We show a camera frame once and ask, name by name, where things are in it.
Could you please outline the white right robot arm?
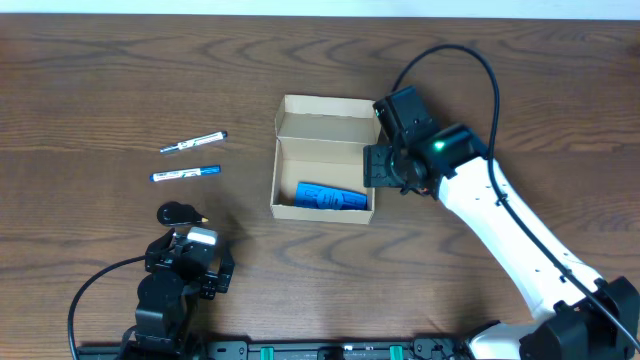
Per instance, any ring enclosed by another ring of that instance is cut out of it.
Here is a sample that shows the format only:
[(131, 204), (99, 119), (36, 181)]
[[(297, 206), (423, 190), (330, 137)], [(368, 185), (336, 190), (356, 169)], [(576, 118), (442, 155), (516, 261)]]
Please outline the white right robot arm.
[(430, 195), (459, 217), (511, 278), (530, 325), (486, 325), (462, 342), (468, 359), (631, 359), (639, 293), (574, 255), (513, 189), (470, 129), (395, 130), (363, 150), (364, 184)]

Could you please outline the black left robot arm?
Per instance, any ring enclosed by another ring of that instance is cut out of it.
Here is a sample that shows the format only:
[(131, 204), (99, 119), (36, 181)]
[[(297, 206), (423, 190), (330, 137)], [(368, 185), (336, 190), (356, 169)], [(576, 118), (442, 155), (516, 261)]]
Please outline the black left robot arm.
[(228, 250), (215, 260), (218, 234), (193, 227), (185, 234), (171, 229), (145, 252), (148, 275), (137, 289), (135, 339), (123, 340), (120, 359), (205, 359), (206, 345), (191, 332), (199, 302), (228, 291), (235, 262)]

